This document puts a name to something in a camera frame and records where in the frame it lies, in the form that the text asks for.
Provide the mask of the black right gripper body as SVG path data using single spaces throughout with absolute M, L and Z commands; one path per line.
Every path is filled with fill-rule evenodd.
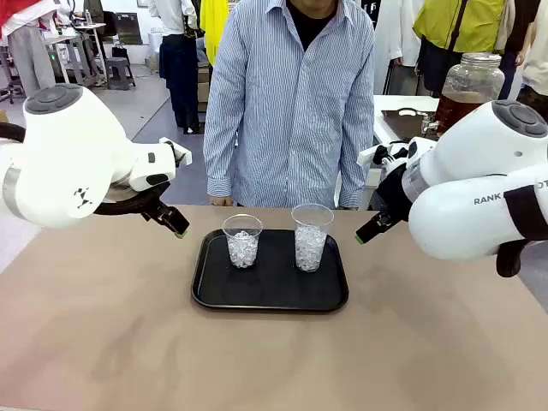
M 386 175 L 377 188 L 378 196 L 384 202 L 381 222 L 385 226 L 394 226 L 401 221 L 408 221 L 410 200 L 402 187 L 405 171 L 405 164 L 398 166 Z

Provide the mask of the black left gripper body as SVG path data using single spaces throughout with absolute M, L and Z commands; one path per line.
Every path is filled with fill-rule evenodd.
M 153 199 L 145 205 L 140 214 L 146 221 L 153 220 L 156 223 L 168 223 L 172 211 L 161 199 Z

